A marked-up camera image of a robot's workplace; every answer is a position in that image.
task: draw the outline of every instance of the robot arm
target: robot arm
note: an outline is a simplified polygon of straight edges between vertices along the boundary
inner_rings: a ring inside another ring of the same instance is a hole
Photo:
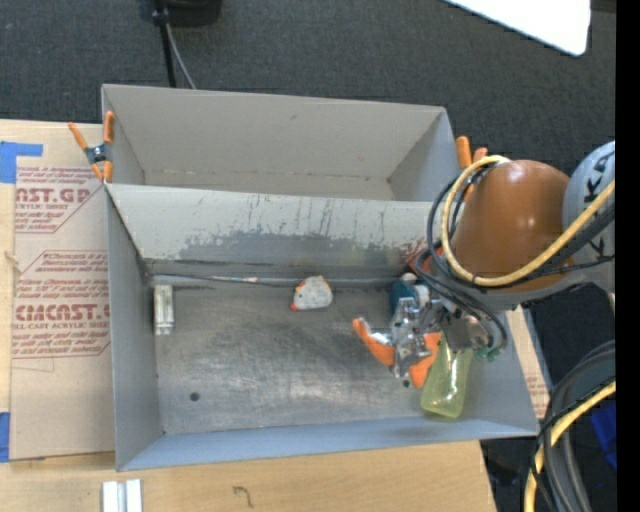
[[[434,203],[428,248],[408,262],[415,282],[392,289],[388,330],[359,318],[356,334],[396,378],[425,390],[438,352],[449,369],[463,354],[492,361],[507,343],[501,312],[584,283],[615,290],[614,190],[615,142],[571,179],[541,162],[480,156]]]

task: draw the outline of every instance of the orange gripper pad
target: orange gripper pad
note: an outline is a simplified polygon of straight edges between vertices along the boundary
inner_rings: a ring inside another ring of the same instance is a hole
[[[436,360],[436,356],[438,355],[438,347],[440,346],[440,335],[439,332],[432,332],[430,334],[424,335],[424,340],[427,343],[427,348],[431,350],[431,355],[417,364],[409,366],[409,377],[411,378],[411,385],[414,388],[420,389],[424,386],[425,381],[427,380],[427,375],[429,375],[429,368]]]
[[[367,348],[373,354],[373,357],[387,367],[393,366],[395,355],[394,348],[390,345],[383,345],[376,340],[371,335],[369,325],[367,325],[367,322],[363,318],[355,318],[351,324],[353,325],[353,330],[360,339],[364,341],[365,345],[367,345]]]

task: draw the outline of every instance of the black cable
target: black cable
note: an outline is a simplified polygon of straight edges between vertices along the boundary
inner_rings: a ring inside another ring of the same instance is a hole
[[[176,74],[173,69],[173,59],[171,56],[171,41],[167,23],[169,22],[169,8],[162,0],[156,0],[156,8],[151,15],[153,24],[160,29],[160,39],[162,40],[162,51],[164,53],[164,61],[167,67],[167,75],[169,78],[169,86],[176,88]]]
[[[438,196],[436,197],[435,201],[433,202],[433,205],[431,207],[431,210],[429,211],[429,216],[427,218],[427,250],[429,251],[430,255],[431,255],[431,259],[436,263],[436,265],[438,266],[438,268],[440,269],[440,271],[444,274],[445,277],[448,277],[449,279],[453,280],[456,283],[463,283],[460,279],[458,279],[456,276],[454,276],[448,268],[446,268],[445,264],[440,260],[440,258],[438,257],[438,255],[435,253],[435,251],[431,250],[431,247],[435,248],[436,244],[433,241],[433,225],[434,225],[434,221],[435,221],[435,215],[436,215],[436,211],[438,209],[438,206],[440,205],[440,203],[444,200],[444,197],[446,196],[446,194],[449,192],[449,190],[451,190],[451,187],[453,187],[454,183],[457,181],[457,178],[451,180],[449,182],[449,184],[440,191],[440,193],[438,194]],[[480,289],[478,286],[476,285],[471,285],[470,287],[475,288],[475,289]],[[507,331],[504,327],[504,325],[502,324],[502,322],[500,320],[498,320],[498,318],[491,312],[489,311],[487,308],[485,308],[478,300],[472,298],[470,295],[456,290],[455,295],[457,297],[461,297],[462,299],[464,299],[464,301],[470,305],[473,309],[477,309],[478,311],[481,311],[482,313],[484,313],[487,317],[489,317],[497,326],[498,329],[500,330],[500,334],[502,335],[502,339],[503,339],[503,344],[506,343],[507,340]]]
[[[176,74],[173,70],[173,60],[171,58],[171,44],[169,42],[169,31],[166,25],[160,26],[160,37],[162,38],[162,51],[164,52],[164,61],[167,66],[167,75],[169,78],[169,86],[175,88]]]
[[[544,455],[545,455],[545,473],[548,477],[548,481],[552,490],[554,491],[554,495],[560,500],[562,505],[567,509],[567,511],[575,510],[575,506],[572,504],[573,502],[578,502],[581,510],[589,511],[589,499],[584,490],[584,484],[580,478],[578,469],[576,467],[575,457],[573,457],[573,452],[567,453],[563,452],[561,449],[556,447],[555,453],[561,453],[564,456],[565,461],[565,476],[571,483],[571,490],[573,491],[573,498],[571,499],[568,495],[568,489],[564,489],[564,487],[558,483],[559,481],[559,472],[556,467],[556,459],[554,457],[554,453],[552,450],[554,447],[551,445],[551,428],[559,418],[564,417],[568,412],[580,406],[586,400],[588,400],[594,393],[598,392],[600,389],[604,388],[606,385],[610,384],[614,378],[607,379],[604,383],[601,383],[596,387],[595,390],[590,390],[585,393],[578,400],[571,403],[569,406],[565,406],[564,402],[567,397],[570,395],[571,390],[575,386],[576,382],[579,378],[584,375],[584,372],[587,372],[594,367],[606,363],[611,359],[615,358],[615,340],[611,342],[607,342],[603,347],[597,347],[593,351],[591,351],[587,356],[585,356],[581,361],[567,374],[558,385],[554,388],[552,392],[552,396],[550,399],[549,406],[547,407],[547,413],[545,415],[545,424],[543,425],[539,435],[538,435],[538,444],[540,443],[540,439],[542,439]],[[555,405],[563,407],[563,410],[560,413],[554,413],[553,408]]]

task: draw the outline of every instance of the scratch mark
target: scratch mark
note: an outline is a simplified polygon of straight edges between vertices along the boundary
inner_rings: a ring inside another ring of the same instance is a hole
[[[251,503],[251,494],[249,494],[249,491],[245,487],[234,485],[233,494],[235,494],[236,496],[240,496],[241,494],[244,494],[247,497],[247,506],[249,508],[253,508],[253,503]]]

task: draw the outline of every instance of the bin floor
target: bin floor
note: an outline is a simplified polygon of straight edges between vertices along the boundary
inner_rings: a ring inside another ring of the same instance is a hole
[[[293,290],[222,283],[175,290],[172,335],[156,337],[168,434],[419,416],[419,391],[374,360],[351,320],[387,327],[388,290],[334,290],[294,312]]]

